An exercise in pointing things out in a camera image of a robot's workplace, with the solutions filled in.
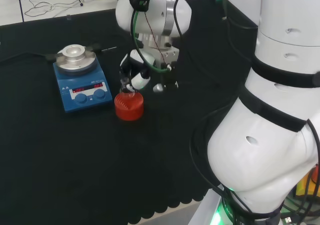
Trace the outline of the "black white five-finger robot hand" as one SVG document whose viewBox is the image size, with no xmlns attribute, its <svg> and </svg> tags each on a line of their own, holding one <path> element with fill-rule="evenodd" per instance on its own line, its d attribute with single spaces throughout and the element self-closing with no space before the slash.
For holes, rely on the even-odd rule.
<svg viewBox="0 0 320 225">
<path fill-rule="evenodd" d="M 153 92 L 162 93 L 178 88 L 175 74 L 178 57 L 179 50 L 175 47 L 160 51 L 153 48 L 131 50 L 119 66 L 120 91 L 135 93 L 152 87 Z"/>
</svg>

